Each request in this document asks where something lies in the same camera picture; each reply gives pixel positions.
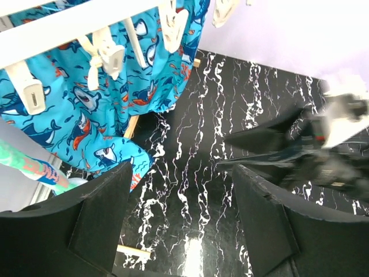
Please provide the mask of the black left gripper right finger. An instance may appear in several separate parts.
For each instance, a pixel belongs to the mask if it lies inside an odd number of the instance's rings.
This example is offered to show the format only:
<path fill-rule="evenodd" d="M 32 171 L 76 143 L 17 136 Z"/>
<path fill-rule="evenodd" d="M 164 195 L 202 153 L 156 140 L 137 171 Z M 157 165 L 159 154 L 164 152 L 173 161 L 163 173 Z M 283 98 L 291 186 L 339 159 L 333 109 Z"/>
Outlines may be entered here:
<path fill-rule="evenodd" d="M 232 180 L 254 276 L 368 276 L 368 217 L 306 201 L 241 165 Z"/>

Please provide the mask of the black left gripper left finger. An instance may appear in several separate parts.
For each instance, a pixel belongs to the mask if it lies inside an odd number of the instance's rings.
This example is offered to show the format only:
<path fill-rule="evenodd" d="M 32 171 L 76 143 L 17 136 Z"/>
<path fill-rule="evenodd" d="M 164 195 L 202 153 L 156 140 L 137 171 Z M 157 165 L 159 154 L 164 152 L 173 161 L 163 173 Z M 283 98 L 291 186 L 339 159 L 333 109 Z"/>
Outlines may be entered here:
<path fill-rule="evenodd" d="M 111 276 L 133 170 L 101 176 L 1 213 L 2 276 Z"/>

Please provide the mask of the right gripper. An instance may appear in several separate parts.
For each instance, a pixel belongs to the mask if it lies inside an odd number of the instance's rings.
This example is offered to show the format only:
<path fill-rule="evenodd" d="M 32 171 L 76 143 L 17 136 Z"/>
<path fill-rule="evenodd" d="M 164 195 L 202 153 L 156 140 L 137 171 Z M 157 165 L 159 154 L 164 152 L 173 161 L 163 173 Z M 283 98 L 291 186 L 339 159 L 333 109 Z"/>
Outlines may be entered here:
<path fill-rule="evenodd" d="M 368 157 L 347 145 L 324 148 L 318 120 L 307 108 L 293 108 L 257 127 L 231 133 L 224 142 L 249 156 L 222 160 L 216 170 L 230 173 L 240 164 L 287 190 L 308 180 L 353 199 L 367 199 Z"/>

